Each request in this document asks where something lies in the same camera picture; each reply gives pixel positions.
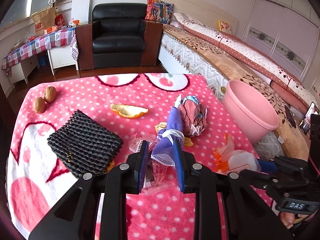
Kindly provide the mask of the person's right hand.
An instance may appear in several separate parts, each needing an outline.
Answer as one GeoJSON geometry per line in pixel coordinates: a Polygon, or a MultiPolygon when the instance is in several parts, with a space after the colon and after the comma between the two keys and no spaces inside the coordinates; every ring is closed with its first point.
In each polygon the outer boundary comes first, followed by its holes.
{"type": "Polygon", "coordinates": [[[310,217],[309,215],[302,215],[302,214],[294,214],[294,213],[287,213],[287,212],[280,213],[280,220],[286,226],[287,229],[292,228],[294,224],[304,221],[309,217],[310,217]]]}

